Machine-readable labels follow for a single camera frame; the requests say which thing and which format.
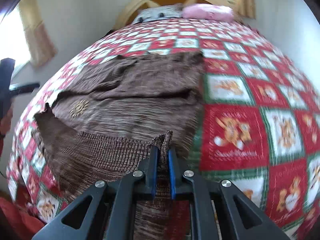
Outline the brown knitted sweater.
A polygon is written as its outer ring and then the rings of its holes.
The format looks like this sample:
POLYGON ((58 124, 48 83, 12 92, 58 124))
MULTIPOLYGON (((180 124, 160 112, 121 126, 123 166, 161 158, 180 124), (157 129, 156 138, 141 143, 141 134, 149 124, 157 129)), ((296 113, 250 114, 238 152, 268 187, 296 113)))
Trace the brown knitted sweater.
POLYGON ((167 150, 187 157, 203 110, 200 51, 121 56, 84 66, 34 118, 33 138, 63 197, 134 171, 161 155, 156 197, 137 205, 135 239, 183 239, 188 207, 170 199, 167 150))

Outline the beige curtain left window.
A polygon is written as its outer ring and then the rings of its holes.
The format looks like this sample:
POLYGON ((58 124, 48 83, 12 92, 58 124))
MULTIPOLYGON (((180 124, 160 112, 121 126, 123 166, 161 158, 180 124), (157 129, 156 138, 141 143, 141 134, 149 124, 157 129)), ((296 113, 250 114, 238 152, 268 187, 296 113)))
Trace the beige curtain left window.
POLYGON ((20 0, 18 10, 30 53, 30 64, 39 68, 48 63, 57 49, 48 35, 37 0, 20 0))

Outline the red patchwork teddy bear quilt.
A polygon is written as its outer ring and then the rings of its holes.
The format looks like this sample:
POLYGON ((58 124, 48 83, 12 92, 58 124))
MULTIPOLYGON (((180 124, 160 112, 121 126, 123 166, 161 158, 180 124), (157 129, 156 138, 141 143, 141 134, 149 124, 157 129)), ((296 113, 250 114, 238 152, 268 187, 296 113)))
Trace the red patchwork teddy bear quilt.
POLYGON ((181 18, 127 25, 66 63, 15 127, 7 165, 12 200, 51 221, 67 202, 32 137, 34 114, 80 71, 117 55, 204 54, 204 113, 188 160, 207 179, 228 179, 291 239, 318 239, 319 95, 255 30, 181 18))

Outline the grey white patterned pillow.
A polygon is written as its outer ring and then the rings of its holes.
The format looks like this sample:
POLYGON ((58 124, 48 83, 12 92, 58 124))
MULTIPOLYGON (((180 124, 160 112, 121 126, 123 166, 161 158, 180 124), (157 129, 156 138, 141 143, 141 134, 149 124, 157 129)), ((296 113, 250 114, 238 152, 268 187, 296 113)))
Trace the grey white patterned pillow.
POLYGON ((138 15, 131 24, 163 20, 166 18, 181 18, 182 9, 182 3, 143 9, 139 11, 138 15))

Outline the pink pillow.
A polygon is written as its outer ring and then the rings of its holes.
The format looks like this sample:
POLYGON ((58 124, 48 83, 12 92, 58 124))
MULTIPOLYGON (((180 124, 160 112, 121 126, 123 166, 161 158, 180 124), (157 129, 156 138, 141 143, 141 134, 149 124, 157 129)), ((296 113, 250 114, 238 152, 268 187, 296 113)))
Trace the pink pillow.
POLYGON ((223 22, 234 20, 233 10, 230 7, 203 3, 192 4, 183 8, 182 17, 223 22))

